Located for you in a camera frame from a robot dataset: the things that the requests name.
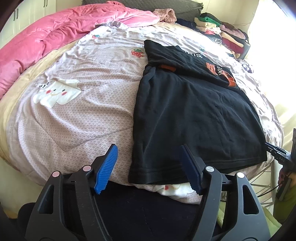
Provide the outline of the lime green sleeve forearm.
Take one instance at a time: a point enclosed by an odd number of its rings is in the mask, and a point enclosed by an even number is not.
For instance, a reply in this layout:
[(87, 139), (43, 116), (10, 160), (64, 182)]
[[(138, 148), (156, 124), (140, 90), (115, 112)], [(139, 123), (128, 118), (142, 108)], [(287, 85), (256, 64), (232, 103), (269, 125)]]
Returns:
[(273, 214), (262, 206), (266, 222), (272, 237), (286, 221), (295, 206), (295, 186), (287, 190), (282, 201), (276, 199), (274, 202)]

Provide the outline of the right hand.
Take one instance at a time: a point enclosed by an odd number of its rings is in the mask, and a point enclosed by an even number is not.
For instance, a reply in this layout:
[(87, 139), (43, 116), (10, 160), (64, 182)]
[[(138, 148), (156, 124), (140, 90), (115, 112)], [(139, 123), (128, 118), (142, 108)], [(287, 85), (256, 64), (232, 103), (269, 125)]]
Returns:
[(281, 186), (284, 183), (285, 177), (288, 177), (290, 175), (290, 171), (287, 171), (285, 168), (281, 168), (278, 176), (278, 185)]

